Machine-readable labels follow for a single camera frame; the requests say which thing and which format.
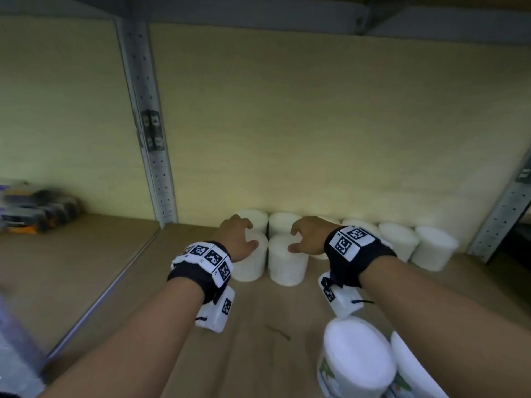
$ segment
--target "beige wall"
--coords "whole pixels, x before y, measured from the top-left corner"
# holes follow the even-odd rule
[[[0,17],[0,178],[153,219],[112,22]]]
[[[442,227],[467,244],[531,142],[531,49],[152,25],[178,212]]]

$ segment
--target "white lid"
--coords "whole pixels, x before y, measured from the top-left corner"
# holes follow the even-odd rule
[[[258,240],[258,247],[256,248],[257,250],[267,250],[269,244],[267,236],[261,231],[255,229],[245,229],[245,240]]]
[[[373,223],[369,223],[366,221],[362,221],[361,219],[345,219],[342,222],[342,225],[344,226],[355,226],[355,227],[361,227],[362,229],[368,230],[370,233],[374,234],[375,236],[380,236],[380,229],[378,229],[378,226],[376,226]]]
[[[417,226],[415,228],[418,236],[422,241],[428,242],[435,246],[445,247],[451,250],[455,250],[459,246],[459,242],[452,236],[446,233],[444,230],[437,229],[430,226]]]
[[[394,222],[382,222],[378,226],[385,240],[407,245],[417,245],[420,242],[413,229]]]
[[[289,233],[293,224],[300,218],[302,218],[301,215],[293,212],[276,212],[269,217],[269,223],[271,226],[284,229],[284,231]]]
[[[275,234],[271,240],[269,240],[269,252],[284,256],[293,255],[293,253],[288,251],[288,246],[293,243],[298,243],[301,240],[302,236],[300,233],[297,233],[295,236],[292,236],[291,234]]]
[[[421,390],[424,395],[433,398],[448,398],[448,395],[422,367],[396,331],[393,331],[391,335],[391,346],[398,361],[398,371],[413,390]]]
[[[397,371],[387,339],[357,317],[335,318],[324,330],[324,349],[330,366],[365,389],[386,388]]]
[[[337,219],[332,219],[327,216],[321,216],[321,215],[319,215],[318,218],[324,219],[327,222],[335,223],[336,225],[341,225],[341,222],[338,221]]]
[[[262,227],[269,221],[269,215],[261,210],[255,210],[254,208],[247,208],[245,210],[239,210],[235,212],[241,218],[248,218],[253,227]]]

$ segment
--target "person's left forearm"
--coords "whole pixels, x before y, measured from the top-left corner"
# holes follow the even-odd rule
[[[170,280],[41,398],[159,397],[203,299],[204,293],[194,281],[183,277]]]

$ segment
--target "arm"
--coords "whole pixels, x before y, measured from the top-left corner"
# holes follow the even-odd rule
[[[338,228],[315,216],[294,224],[292,253],[320,254]],[[531,396],[531,332],[392,256],[350,276],[371,295],[444,391],[453,397]]]
[[[223,221],[209,240],[225,247],[233,262],[241,261],[258,246],[255,240],[245,241],[246,227],[253,226],[248,219],[234,215]],[[159,397],[204,299],[205,293],[195,281],[186,277],[170,279],[41,398]]]

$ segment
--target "forearm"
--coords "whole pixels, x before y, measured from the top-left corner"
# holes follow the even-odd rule
[[[41,397],[159,397],[203,298],[195,282],[183,277],[170,280]]]
[[[394,257],[376,259],[359,279],[449,396],[531,396],[528,330]]]

